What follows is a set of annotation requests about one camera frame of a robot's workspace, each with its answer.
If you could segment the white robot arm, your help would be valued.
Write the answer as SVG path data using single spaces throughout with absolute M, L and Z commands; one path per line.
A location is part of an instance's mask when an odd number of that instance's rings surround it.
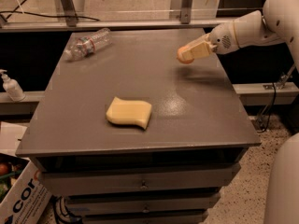
M 262 11 L 220 24 L 178 49 L 178 60 L 191 63 L 211 53 L 286 43 L 299 70 L 298 7 L 299 0 L 266 0 Z M 274 159 L 263 223 L 299 224 L 299 133 L 280 147 Z

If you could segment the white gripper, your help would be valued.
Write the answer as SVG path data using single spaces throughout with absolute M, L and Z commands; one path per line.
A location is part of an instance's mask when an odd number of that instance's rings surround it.
M 194 59 L 204 58 L 212 52 L 228 54 L 239 49 L 235 25 L 232 22 L 220 24 L 209 34 L 204 34 L 185 45 Z

